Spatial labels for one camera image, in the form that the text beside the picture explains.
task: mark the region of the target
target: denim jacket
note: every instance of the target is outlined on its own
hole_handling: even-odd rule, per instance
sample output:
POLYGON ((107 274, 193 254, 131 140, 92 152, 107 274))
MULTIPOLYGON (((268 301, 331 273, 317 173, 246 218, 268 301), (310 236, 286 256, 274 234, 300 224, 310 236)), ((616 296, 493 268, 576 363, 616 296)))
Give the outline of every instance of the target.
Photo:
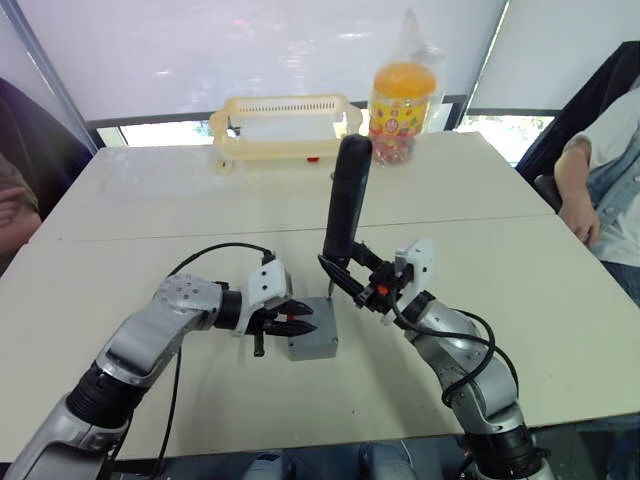
POLYGON ((640 193, 640 130, 620 158, 589 174, 587 187, 601 228, 610 226, 640 193))

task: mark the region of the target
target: person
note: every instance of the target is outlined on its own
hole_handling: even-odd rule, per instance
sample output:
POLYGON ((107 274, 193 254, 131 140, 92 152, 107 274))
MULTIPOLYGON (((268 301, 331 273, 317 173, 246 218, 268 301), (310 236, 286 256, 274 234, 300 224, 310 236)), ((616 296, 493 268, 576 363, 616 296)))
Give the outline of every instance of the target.
POLYGON ((559 215, 640 306, 640 88, 565 146, 559 215))
POLYGON ((18 169, 0 154, 0 275, 40 224, 36 196, 18 169))

